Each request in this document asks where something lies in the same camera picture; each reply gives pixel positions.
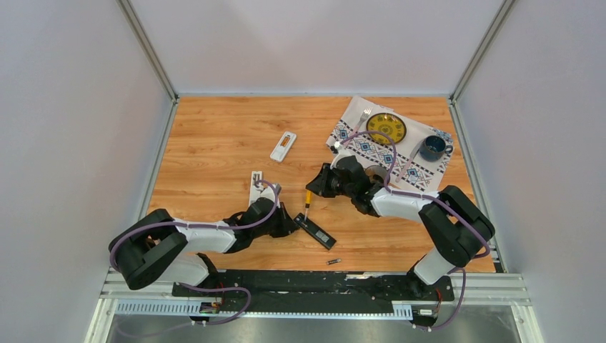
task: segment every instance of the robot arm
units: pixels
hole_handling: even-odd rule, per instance
[[[250,229],[238,229],[268,215],[275,201],[274,192],[267,188],[245,212],[214,223],[186,222],[171,217],[165,209],[157,209],[110,243],[109,251],[115,258],[112,265],[120,271],[128,287],[133,290],[144,288],[155,281],[198,285],[209,275],[209,270],[204,262],[205,257],[195,253],[231,254],[246,249],[253,239],[265,234],[277,238],[288,236],[297,230],[297,225],[283,204],[277,204],[273,215],[261,224]],[[152,228],[136,232],[150,226]]]
[[[347,150],[335,144],[337,153],[331,164],[324,163],[319,175],[306,188],[321,197],[345,195],[356,209],[374,217],[399,217],[421,222],[435,248],[411,269],[419,288],[434,284],[455,267],[465,267],[482,248],[482,242],[461,222],[453,223],[448,212],[431,199],[439,199],[467,221],[487,241],[495,234],[488,218],[454,186],[441,192],[393,194],[384,187],[383,178],[367,175],[362,165]]]

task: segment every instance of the purple cable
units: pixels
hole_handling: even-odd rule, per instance
[[[393,162],[392,164],[389,166],[388,170],[387,170],[387,176],[385,177],[385,180],[383,181],[383,186],[385,187],[385,189],[387,191],[389,191],[391,194],[399,194],[399,195],[404,195],[406,197],[415,197],[415,198],[420,198],[420,199],[428,199],[431,200],[433,202],[435,202],[436,204],[440,205],[443,209],[445,209],[450,215],[452,215],[454,218],[457,218],[457,220],[459,222],[461,222],[461,224],[463,224],[463,226],[465,226],[474,236],[475,238],[480,241],[480,243],[482,243],[482,246],[484,247],[485,251],[481,254],[475,255],[473,258],[474,259],[479,259],[481,257],[485,257],[488,256],[490,254],[490,247],[488,246],[488,243],[486,242],[486,239],[484,239],[484,237],[482,237],[482,235],[476,230],[474,229],[474,227],[471,226],[470,223],[467,222],[467,220],[465,220],[463,217],[461,217],[457,212],[455,212],[453,209],[450,208],[450,206],[446,205],[442,200],[436,198],[436,197],[431,197],[429,195],[422,195],[419,193],[414,193],[414,192],[406,192],[406,191],[397,191],[395,189],[391,189],[389,187],[389,178],[392,175],[392,171],[394,169],[395,163],[396,163],[396,159],[397,159],[397,152],[396,152],[396,144],[394,143],[394,140],[387,136],[386,134],[384,134],[381,131],[361,131],[358,132],[356,134],[353,134],[349,137],[347,137],[346,139],[342,140],[340,143],[343,144],[357,136],[361,136],[363,134],[380,134],[381,136],[385,137],[388,141],[389,144],[391,144],[392,149],[394,151],[394,156],[393,156]]]
[[[124,236],[120,237],[120,239],[118,239],[116,244],[114,244],[114,247],[112,247],[111,251],[109,252],[110,265],[119,272],[118,265],[116,264],[116,254],[118,252],[118,248],[127,239],[131,238],[135,234],[140,234],[141,232],[145,232],[150,229],[155,229],[157,227],[189,227],[192,229],[243,230],[243,229],[250,229],[252,227],[255,227],[255,226],[265,222],[273,215],[273,213],[276,211],[276,208],[278,207],[278,202],[279,202],[278,192],[276,191],[274,185],[271,182],[268,182],[265,180],[259,180],[258,182],[261,182],[262,184],[266,184],[274,192],[274,197],[276,198],[276,200],[274,201],[274,206],[272,207],[271,211],[269,211],[269,213],[265,217],[261,218],[257,222],[254,222],[254,223],[248,224],[248,225],[242,225],[241,227],[219,227],[214,224],[187,224],[187,223],[181,223],[181,222],[162,222],[162,223],[153,223],[153,224],[145,225],[145,226],[136,228],[135,230],[129,232],[128,234],[125,234]]]
[[[191,322],[187,322],[187,323],[175,325],[175,326],[170,327],[168,329],[164,329],[162,331],[154,332],[154,333],[151,333],[151,334],[130,334],[128,332],[122,331],[122,329],[120,329],[120,325],[119,324],[115,324],[114,325],[114,329],[116,330],[116,332],[118,332],[122,336],[125,336],[125,337],[128,337],[128,338],[135,338],[136,339],[136,338],[150,338],[150,337],[153,337],[153,336],[158,336],[160,334],[166,334],[167,332],[178,330],[178,329],[183,329],[184,327],[190,327],[191,325],[192,325]]]
[[[392,146],[392,149],[394,151],[394,156],[392,159],[393,162],[392,162],[392,165],[389,166],[389,169],[387,170],[387,176],[385,177],[385,180],[383,181],[383,187],[385,187],[386,190],[388,190],[391,194],[399,194],[399,195],[404,195],[404,196],[408,196],[408,197],[416,197],[416,198],[420,198],[420,199],[429,199],[429,200],[432,200],[433,202],[437,203],[443,209],[445,209],[449,214],[451,214],[453,217],[457,218],[457,220],[459,222],[461,222],[475,236],[475,238],[478,239],[482,243],[482,246],[484,246],[485,251],[481,254],[475,255],[473,257],[474,259],[479,259],[481,257],[485,257],[490,254],[490,247],[488,246],[486,239],[484,239],[484,237],[482,237],[482,235],[478,231],[476,231],[476,229],[474,229],[470,225],[470,223],[467,222],[467,220],[465,220],[463,217],[461,217],[457,212],[455,212],[453,209],[451,209],[450,206],[446,205],[442,200],[440,200],[436,197],[431,197],[429,195],[421,195],[421,194],[413,193],[413,192],[396,191],[396,190],[390,189],[389,178],[392,175],[392,170],[394,169],[394,166],[396,163],[396,158],[397,158],[396,144],[394,143],[394,140],[391,137],[387,136],[386,134],[384,134],[383,132],[380,132],[380,131],[362,131],[362,132],[357,132],[356,134],[353,134],[353,135],[347,137],[346,139],[341,141],[341,144],[353,139],[356,136],[361,136],[363,134],[380,134],[381,136],[385,137],[389,141],[389,144],[391,144],[391,146]],[[459,310],[461,310],[461,304],[463,303],[463,296],[465,295],[465,285],[467,283],[467,274],[466,274],[464,268],[454,268],[453,270],[448,272],[448,274],[450,274],[456,270],[459,270],[459,269],[463,272],[463,285],[461,286],[461,296],[459,297],[459,302],[457,303],[457,307],[454,309],[454,312],[452,313],[452,315],[450,316],[450,318],[448,318],[448,320],[446,322],[444,322],[436,327],[432,327],[431,328],[432,331],[444,329],[445,327],[447,327],[450,323],[452,323],[452,321],[455,319],[455,317],[459,314]],[[421,327],[421,328],[429,331],[429,328],[426,328],[426,327]]]
[[[252,298],[252,294],[250,294],[250,291],[244,287],[225,287],[225,288],[199,288],[199,287],[194,287],[190,284],[181,284],[179,283],[178,285],[185,287],[187,289],[190,289],[192,291],[196,291],[196,292],[205,292],[205,293],[218,293],[218,292],[231,292],[231,291],[240,291],[240,292],[244,292],[247,294],[247,302],[246,304],[244,304],[244,306],[238,311],[236,312],[236,314],[227,317],[225,319],[220,319],[220,320],[216,320],[213,322],[196,322],[196,324],[206,324],[206,325],[219,325],[219,324],[225,324],[225,323],[229,323],[235,319],[238,318],[238,316],[240,314],[242,314],[244,311],[246,311],[248,309],[248,306],[250,306],[250,301]],[[127,332],[124,332],[120,329],[119,325],[115,326],[115,330],[121,334],[122,336],[128,337],[128,338],[149,338],[149,337],[153,337],[153,336],[159,336],[160,334],[165,334],[167,332],[170,331],[174,331],[174,330],[178,330],[178,329],[182,329],[184,327],[190,327],[192,325],[191,322],[187,322],[187,323],[183,323],[183,324],[178,324],[175,325],[173,327],[170,327],[168,329],[164,329],[162,331],[158,331],[158,332],[154,332],[151,334],[129,334]]]
[[[248,309],[248,306],[250,306],[250,300],[252,298],[252,294],[250,294],[250,291],[244,287],[199,288],[199,287],[192,286],[190,284],[179,284],[179,285],[181,285],[187,289],[190,289],[192,291],[196,291],[196,292],[218,293],[218,292],[241,291],[241,292],[244,292],[247,294],[246,304],[244,304],[244,306],[238,312],[236,312],[236,314],[234,314],[233,316],[227,317],[225,319],[217,320],[214,322],[207,322],[206,325],[225,324],[225,323],[231,322],[232,320],[235,320],[240,314],[242,314],[242,312],[244,312]]]
[[[454,312],[450,315],[450,317],[446,320],[446,322],[443,322],[440,325],[431,327],[432,331],[444,329],[445,327],[450,325],[450,323],[452,323],[452,321],[455,320],[455,317],[457,316],[457,314],[459,314],[459,310],[461,310],[461,304],[463,304],[463,296],[465,295],[465,284],[467,283],[467,273],[465,271],[465,268],[454,268],[448,274],[456,272],[457,270],[460,270],[461,272],[463,272],[463,284],[461,285],[461,296],[459,297],[459,302],[457,303],[457,306],[454,308]],[[417,325],[417,326],[419,328],[421,328],[423,331],[429,331],[429,327],[422,327],[420,325]]]
[[[274,197],[275,197],[275,201],[274,201],[274,206],[272,207],[272,209],[269,211],[269,213],[261,218],[260,220],[258,220],[255,223],[252,224],[248,224],[248,225],[243,225],[241,227],[218,227],[217,225],[213,225],[213,224],[187,224],[187,223],[181,223],[181,222],[162,222],[162,223],[153,223],[153,224],[149,224],[149,225],[145,225],[142,227],[139,227],[131,232],[129,232],[128,234],[125,234],[124,236],[122,236],[120,239],[118,239],[118,241],[116,242],[116,244],[114,244],[114,247],[111,248],[111,251],[109,253],[109,263],[110,265],[117,271],[119,271],[118,269],[118,265],[116,264],[116,252],[118,251],[118,248],[130,237],[134,236],[135,234],[139,234],[141,232],[145,232],[147,230],[150,229],[155,229],[157,227],[167,227],[167,226],[173,226],[173,227],[190,227],[192,229],[230,229],[230,230],[243,230],[243,229],[250,229],[252,227],[255,227],[263,222],[265,222],[266,220],[268,220],[273,213],[276,211],[276,208],[278,206],[278,192],[276,190],[276,188],[274,187],[274,185],[271,182],[268,182],[266,180],[259,180],[258,182],[261,182],[262,184],[266,184],[273,192],[274,192]],[[213,322],[207,322],[207,325],[218,325],[218,324],[225,324],[228,322],[231,322],[232,320],[235,320],[240,314],[242,314],[242,312],[246,311],[248,306],[250,306],[250,302],[251,302],[251,298],[252,298],[252,294],[250,294],[250,291],[244,287],[225,287],[225,288],[216,288],[216,289],[210,289],[210,288],[198,288],[198,287],[194,287],[190,284],[180,284],[181,286],[187,288],[187,289],[191,289],[193,291],[198,291],[198,292],[206,292],[206,293],[217,293],[217,292],[230,292],[230,291],[241,291],[247,294],[247,301],[246,304],[244,304],[244,306],[233,316],[227,317],[225,319],[221,319],[221,320],[217,320],[217,321],[213,321]],[[173,330],[177,330],[177,329],[181,329],[184,327],[188,327],[191,326],[191,323],[183,323],[183,324],[179,324],[179,325],[175,325],[173,327],[170,327],[168,329],[162,330],[160,332],[155,332],[152,334],[142,334],[142,335],[135,335],[135,334],[129,334],[127,332],[124,332],[120,329],[119,325],[115,326],[115,330],[121,334],[122,336],[125,337],[129,337],[129,338],[148,338],[148,337],[153,337],[153,336],[158,336],[160,334],[165,334],[167,332],[173,331]]]

